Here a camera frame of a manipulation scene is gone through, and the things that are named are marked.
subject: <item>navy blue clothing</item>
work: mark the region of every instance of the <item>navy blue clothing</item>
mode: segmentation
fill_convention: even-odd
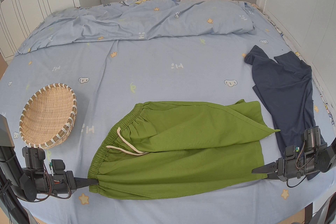
[[[315,126],[312,68],[292,51],[274,59],[278,63],[255,45],[246,55],[245,62],[252,65],[254,92],[272,115],[274,128],[281,130],[275,135],[284,156],[287,146],[301,148],[301,134]]]

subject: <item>bed sheet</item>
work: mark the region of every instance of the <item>bed sheet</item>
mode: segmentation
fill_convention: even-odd
[[[172,0],[172,8],[175,11],[175,6],[182,3],[202,1]],[[111,3],[111,6],[118,4],[121,10],[137,5],[136,1],[123,2],[125,5]],[[290,48],[256,8],[244,2],[237,4],[253,21],[253,34],[205,33],[138,40],[143,32],[136,31],[138,36],[134,40],[106,37],[97,40],[91,36],[92,40],[84,38],[65,45],[51,45],[50,40],[43,43],[45,39],[38,36],[34,44],[28,39],[0,81],[0,113],[7,118],[16,151],[26,146],[18,137],[23,106],[37,90],[50,83],[72,87],[77,96],[78,113],[69,138],[48,149],[46,161],[63,159],[66,170],[72,170],[76,177],[87,176],[91,160],[110,128],[136,103],[172,100],[229,105],[240,99],[259,101],[252,90],[252,68],[244,62],[244,55],[254,45],[261,47],[270,58],[287,53]],[[111,6],[97,8],[105,12]],[[56,26],[48,25],[45,31],[53,31],[53,27]],[[316,123],[330,144],[335,137],[333,127],[315,85],[313,100],[317,107]],[[265,123],[273,128],[271,115],[263,105],[261,107]],[[275,134],[260,142],[265,163],[281,156]],[[21,154],[18,159],[25,167]],[[23,202],[23,205],[48,224],[107,221],[269,224],[278,223],[316,200],[334,184],[334,178],[335,170],[331,170],[318,174],[313,180],[304,180],[293,189],[280,181],[257,180],[189,197],[149,201],[114,200],[82,188],[69,200],[50,197],[39,204]],[[292,185],[296,182],[296,179],[290,180]]]

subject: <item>orange star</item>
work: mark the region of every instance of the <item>orange star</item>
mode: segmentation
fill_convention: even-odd
[[[281,194],[281,197],[283,197],[285,200],[288,198],[289,194],[288,194],[288,189],[284,189],[282,194]]]
[[[82,196],[79,196],[78,199],[81,201],[82,205],[89,204],[89,197],[85,196],[84,193],[82,193]]]

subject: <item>bed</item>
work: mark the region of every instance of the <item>bed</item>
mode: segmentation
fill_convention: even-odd
[[[110,128],[136,103],[258,101],[252,68],[244,62],[258,45],[270,58],[293,50],[312,66],[314,117],[330,144],[335,138],[334,2],[258,0],[263,14],[243,1],[127,0],[52,14],[22,44],[1,79],[0,113],[19,152],[26,146],[19,136],[24,104],[43,86],[69,85],[78,101],[76,123],[69,138],[46,150],[46,156],[63,159],[66,170],[86,177]],[[217,21],[220,27],[215,28],[211,24]],[[273,128],[271,115],[261,107]],[[281,156],[275,134],[260,142],[265,163]],[[18,159],[25,167],[20,154]],[[83,188],[69,200],[51,197],[23,206],[48,224],[278,223],[326,192],[335,173],[320,173],[293,189],[280,181],[257,180],[151,201],[114,200]]]

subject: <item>basket rim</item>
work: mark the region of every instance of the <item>basket rim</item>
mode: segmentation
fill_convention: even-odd
[[[63,128],[50,140],[46,141],[46,142],[42,142],[40,144],[33,144],[27,141],[27,139],[25,138],[23,132],[22,132],[22,125],[23,125],[23,120],[24,117],[27,113],[27,111],[30,108],[30,105],[33,103],[34,100],[37,99],[37,97],[39,95],[41,95],[43,92],[46,92],[48,89],[52,89],[52,88],[65,88],[68,91],[70,91],[70,93],[72,94],[72,109],[70,112],[70,116],[68,117],[68,120],[66,121],[65,125],[63,126]],[[50,148],[52,147],[54,144],[56,144],[59,140],[66,138],[65,135],[67,134],[67,132],[69,130],[72,129],[73,125],[74,125],[74,121],[76,119],[76,114],[77,114],[77,99],[76,99],[76,94],[74,93],[73,89],[70,88],[68,85],[63,84],[63,83],[54,83],[54,84],[49,84],[48,86],[45,86],[41,89],[39,89],[36,93],[33,94],[33,96],[28,100],[28,102],[25,104],[23,110],[22,110],[22,114],[20,117],[20,121],[19,121],[19,132],[20,132],[20,136],[22,138],[22,140],[24,141],[24,143],[30,147],[35,147],[35,148]]]

